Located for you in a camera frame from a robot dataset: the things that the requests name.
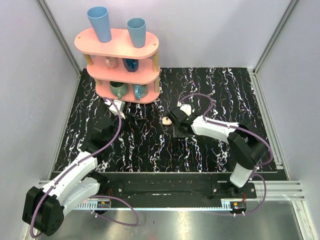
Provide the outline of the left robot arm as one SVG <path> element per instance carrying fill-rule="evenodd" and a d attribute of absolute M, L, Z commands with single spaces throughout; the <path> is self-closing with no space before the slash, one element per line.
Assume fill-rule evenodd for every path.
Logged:
<path fill-rule="evenodd" d="M 113 195 L 108 177 L 96 168 L 105 150 L 116 140 L 130 115 L 120 113 L 118 120 L 102 118 L 92 129 L 81 146 L 78 156 L 53 180 L 42 187 L 33 186 L 25 197 L 22 221 L 29 224 L 30 236 L 36 239 L 34 230 L 46 236 L 53 235 L 65 217 L 84 201 L 94 199 L 88 209 L 101 217 L 111 201 L 119 201 L 130 210 L 125 200 Z"/>

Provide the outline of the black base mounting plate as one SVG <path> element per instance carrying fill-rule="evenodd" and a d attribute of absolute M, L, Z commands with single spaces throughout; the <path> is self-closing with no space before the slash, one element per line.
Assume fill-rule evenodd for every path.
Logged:
<path fill-rule="evenodd" d="M 210 208 L 225 200 L 254 200 L 255 185 L 237 188 L 229 173 L 116 173 L 101 174 L 102 195 L 127 201 L 134 208 Z"/>

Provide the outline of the pink three-tier shelf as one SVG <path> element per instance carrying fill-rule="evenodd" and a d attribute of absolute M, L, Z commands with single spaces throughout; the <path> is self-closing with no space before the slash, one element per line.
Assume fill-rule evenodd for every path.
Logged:
<path fill-rule="evenodd" d="M 111 82 L 128 84 L 125 102 L 148 104 L 160 95 L 159 39 L 146 33 L 142 48 L 133 46 L 127 29 L 112 28 L 111 41 L 102 43 L 93 28 L 80 32 L 75 47 L 83 53 L 86 70 L 95 80 L 96 93 L 102 97 L 116 99 L 111 91 Z"/>

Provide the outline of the tall blue cup left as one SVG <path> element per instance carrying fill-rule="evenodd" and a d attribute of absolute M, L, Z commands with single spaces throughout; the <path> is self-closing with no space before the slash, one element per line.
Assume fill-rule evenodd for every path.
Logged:
<path fill-rule="evenodd" d="M 101 43 L 112 40 L 108 9 L 104 6 L 95 6 L 87 11 L 90 24 Z"/>

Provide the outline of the dark blue mug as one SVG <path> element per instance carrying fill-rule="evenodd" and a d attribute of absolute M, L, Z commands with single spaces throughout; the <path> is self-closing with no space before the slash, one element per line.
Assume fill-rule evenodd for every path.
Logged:
<path fill-rule="evenodd" d="M 125 69 L 130 73 L 136 72 L 139 68 L 139 61 L 137 59 L 123 58 L 122 62 Z"/>

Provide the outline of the green ceramic mug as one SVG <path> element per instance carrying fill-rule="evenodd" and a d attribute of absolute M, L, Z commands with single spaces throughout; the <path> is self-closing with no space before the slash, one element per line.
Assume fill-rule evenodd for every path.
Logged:
<path fill-rule="evenodd" d="M 129 91 L 129 85 L 124 82 L 115 82 L 110 81 L 110 90 L 111 92 L 119 99 L 121 100 L 123 96 L 125 96 Z"/>

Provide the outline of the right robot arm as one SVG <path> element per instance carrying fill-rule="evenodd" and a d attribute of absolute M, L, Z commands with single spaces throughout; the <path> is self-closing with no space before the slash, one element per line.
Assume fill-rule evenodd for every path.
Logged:
<path fill-rule="evenodd" d="M 197 113 L 188 113 L 182 107 L 173 108 L 166 116 L 179 138 L 187 136 L 205 136 L 225 142 L 229 145 L 236 161 L 230 182 L 228 195 L 239 198 L 245 192 L 245 184 L 252 178 L 258 163 L 271 147 L 260 137 L 250 121 L 225 122 L 213 120 Z"/>

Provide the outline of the white earbuds charging case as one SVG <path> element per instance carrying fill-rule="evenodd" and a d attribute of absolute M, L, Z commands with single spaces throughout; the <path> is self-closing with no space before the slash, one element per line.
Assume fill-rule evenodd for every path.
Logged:
<path fill-rule="evenodd" d="M 169 117 L 163 117 L 162 118 L 162 124 L 165 126 L 170 126 L 172 124 L 172 121 L 170 120 Z"/>

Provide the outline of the blue butterfly mug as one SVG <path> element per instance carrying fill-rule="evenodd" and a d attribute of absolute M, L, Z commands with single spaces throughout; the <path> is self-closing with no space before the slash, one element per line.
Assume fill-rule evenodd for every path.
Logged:
<path fill-rule="evenodd" d="M 133 84 L 133 91 L 136 100 L 144 98 L 148 94 L 147 84 Z"/>

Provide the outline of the pink mug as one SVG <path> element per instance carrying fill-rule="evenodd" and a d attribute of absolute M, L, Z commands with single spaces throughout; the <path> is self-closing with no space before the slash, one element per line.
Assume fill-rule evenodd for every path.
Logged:
<path fill-rule="evenodd" d="M 119 65 L 119 60 L 117 57 L 105 57 L 105 64 L 108 68 L 113 69 Z"/>

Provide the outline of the blue cup right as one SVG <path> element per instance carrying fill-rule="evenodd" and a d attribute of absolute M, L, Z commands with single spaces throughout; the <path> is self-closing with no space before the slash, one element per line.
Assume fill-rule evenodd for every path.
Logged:
<path fill-rule="evenodd" d="M 135 17 L 127 21 L 127 29 L 130 40 L 135 48 L 142 48 L 146 42 L 146 21 Z"/>

